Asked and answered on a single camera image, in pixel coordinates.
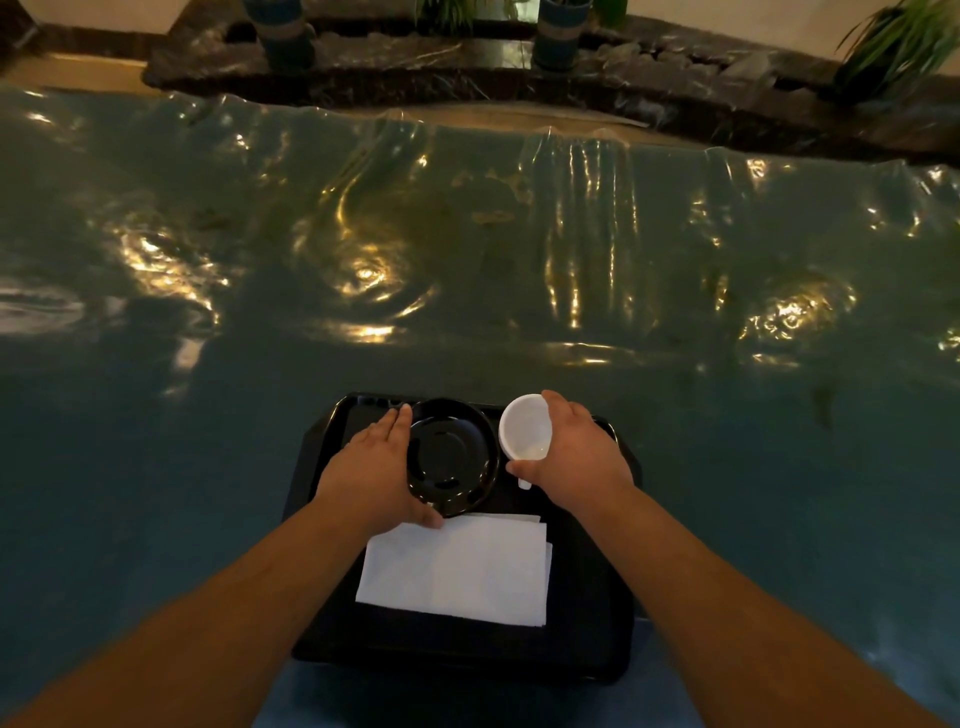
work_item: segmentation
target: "left hand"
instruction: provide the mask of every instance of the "left hand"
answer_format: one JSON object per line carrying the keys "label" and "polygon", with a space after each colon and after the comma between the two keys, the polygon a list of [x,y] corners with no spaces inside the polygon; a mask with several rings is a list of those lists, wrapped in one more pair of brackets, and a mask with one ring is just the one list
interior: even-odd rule
{"label": "left hand", "polygon": [[357,432],[324,468],[313,502],[354,520],[367,538],[404,522],[440,528],[444,517],[407,486],[407,446],[413,411],[391,409]]}

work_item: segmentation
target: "rock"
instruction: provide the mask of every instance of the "rock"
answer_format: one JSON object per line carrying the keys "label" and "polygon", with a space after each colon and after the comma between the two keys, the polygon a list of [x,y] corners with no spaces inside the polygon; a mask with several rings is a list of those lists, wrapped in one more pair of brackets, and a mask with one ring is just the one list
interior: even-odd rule
{"label": "rock", "polygon": [[677,65],[680,68],[689,68],[693,61],[691,61],[687,56],[682,53],[673,53],[671,51],[660,51],[657,54],[658,63],[670,63],[672,65]]}
{"label": "rock", "polygon": [[613,50],[613,46],[609,43],[604,43],[599,48],[597,48],[596,56],[594,56],[598,61],[605,61],[610,56],[610,51]]}
{"label": "rock", "polygon": [[770,52],[755,51],[721,71],[720,75],[729,79],[759,81],[772,72],[773,66],[770,64]]}
{"label": "rock", "polygon": [[613,46],[605,60],[607,63],[623,63],[629,61],[633,56],[638,56],[639,53],[639,43],[623,43],[622,45]]}
{"label": "rock", "polygon": [[701,76],[712,78],[720,73],[720,66],[713,65],[713,63],[694,63],[690,66],[690,70],[699,73]]}
{"label": "rock", "polygon": [[790,91],[791,99],[800,99],[808,104],[817,100],[817,94],[815,91],[809,88],[798,88],[794,91]]}

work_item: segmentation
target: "finger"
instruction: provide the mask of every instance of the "finger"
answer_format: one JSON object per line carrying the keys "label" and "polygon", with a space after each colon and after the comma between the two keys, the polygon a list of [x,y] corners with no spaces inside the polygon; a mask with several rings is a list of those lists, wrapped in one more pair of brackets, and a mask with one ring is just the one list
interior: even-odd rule
{"label": "finger", "polygon": [[572,401],[570,403],[570,409],[573,410],[573,414],[577,417],[586,417],[588,420],[593,419],[590,415],[590,411],[578,401]]}
{"label": "finger", "polygon": [[353,435],[353,437],[350,438],[350,441],[347,444],[353,445],[354,443],[362,443],[364,440],[370,437],[371,427],[373,427],[373,425],[367,425],[366,427],[364,427],[362,430],[360,430],[355,435]]}
{"label": "finger", "polygon": [[552,389],[544,389],[541,394],[550,410],[550,422],[553,425],[562,425],[570,421],[573,417],[573,411],[570,409],[570,402],[565,400],[563,395],[554,392]]}
{"label": "finger", "polygon": [[507,473],[518,480],[539,484],[537,476],[540,473],[540,463],[542,462],[542,460],[511,460],[507,463]]}
{"label": "finger", "polygon": [[410,518],[407,519],[408,523],[416,523],[424,528],[444,527],[444,517],[437,513],[437,511],[426,503],[421,503],[413,496],[410,496],[410,500]]}
{"label": "finger", "polygon": [[394,422],[394,426],[391,427],[390,434],[387,436],[387,442],[406,450],[410,444],[410,423],[413,422],[413,419],[413,409],[409,404],[402,404],[396,415],[396,422]]}
{"label": "finger", "polygon": [[390,434],[390,428],[394,426],[396,421],[396,410],[388,409],[387,414],[380,418],[380,421],[374,423],[370,428],[370,436],[374,441],[377,440],[386,440],[387,435]]}

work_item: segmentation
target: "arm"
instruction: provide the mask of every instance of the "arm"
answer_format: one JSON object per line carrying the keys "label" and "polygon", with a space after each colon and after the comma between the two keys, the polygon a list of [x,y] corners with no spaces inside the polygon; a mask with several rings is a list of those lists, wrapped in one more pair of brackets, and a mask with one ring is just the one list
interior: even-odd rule
{"label": "arm", "polygon": [[250,725],[367,540],[404,521],[443,525],[407,489],[410,420],[404,406],[360,432],[330,460],[309,505],[47,688],[7,728]]}
{"label": "arm", "polygon": [[508,470],[540,485],[587,530],[663,635],[704,723],[944,725],[637,490],[616,443],[583,405],[543,395],[550,451]]}

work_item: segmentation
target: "white teacup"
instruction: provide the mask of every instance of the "white teacup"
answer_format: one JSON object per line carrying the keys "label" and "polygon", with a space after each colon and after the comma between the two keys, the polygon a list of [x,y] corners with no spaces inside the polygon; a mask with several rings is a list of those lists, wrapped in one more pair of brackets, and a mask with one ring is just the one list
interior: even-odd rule
{"label": "white teacup", "polygon": [[[542,460],[546,457],[553,425],[543,395],[523,395],[510,402],[500,417],[497,434],[500,447],[511,460]],[[530,490],[530,483],[517,480],[520,488]]]}

